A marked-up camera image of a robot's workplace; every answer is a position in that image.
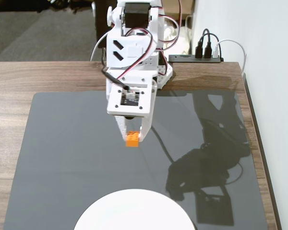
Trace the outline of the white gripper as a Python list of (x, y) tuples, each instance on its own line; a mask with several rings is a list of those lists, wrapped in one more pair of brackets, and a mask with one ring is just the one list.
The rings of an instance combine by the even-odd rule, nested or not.
[[(139, 141), (144, 140), (144, 138), (146, 137), (152, 126), (154, 106), (156, 101), (156, 92), (157, 92), (157, 83), (156, 81), (152, 80), (153, 77), (156, 76), (157, 76), (156, 70), (132, 69), (118, 79), (120, 82), (130, 87), (147, 88), (148, 85), (151, 85), (151, 89), (150, 90), (145, 89), (144, 94), (140, 96), (139, 106), (141, 106), (142, 110), (145, 111), (149, 109), (149, 113), (144, 114), (144, 116), (142, 117)], [(127, 126), (125, 123), (126, 119), (124, 116), (115, 115), (114, 117), (118, 124), (122, 138), (125, 141), (127, 137)]]

